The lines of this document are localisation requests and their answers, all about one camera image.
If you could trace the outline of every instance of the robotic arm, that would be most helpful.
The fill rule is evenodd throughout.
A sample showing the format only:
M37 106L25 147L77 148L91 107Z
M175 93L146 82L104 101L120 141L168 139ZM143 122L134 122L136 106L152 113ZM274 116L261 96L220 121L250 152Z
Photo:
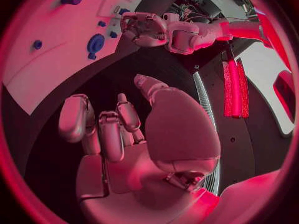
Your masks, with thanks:
M259 22L229 22L222 19L212 23L179 21L179 15L165 13L163 19L146 12L125 12L121 19L122 33L142 47L165 45L173 53L192 54L212 45L215 40L228 41L234 37L262 41L270 47Z

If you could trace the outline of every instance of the robotic hand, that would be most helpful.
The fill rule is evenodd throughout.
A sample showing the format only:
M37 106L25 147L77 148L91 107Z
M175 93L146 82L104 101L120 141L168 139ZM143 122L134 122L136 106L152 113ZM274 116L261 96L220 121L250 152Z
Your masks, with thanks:
M270 47L259 22L229 22L222 19L212 23L179 21L179 15L164 13L163 19L147 12L125 12L121 19L122 33L141 47L165 45L173 53L192 54L212 45L215 40L227 41L234 37L262 41Z

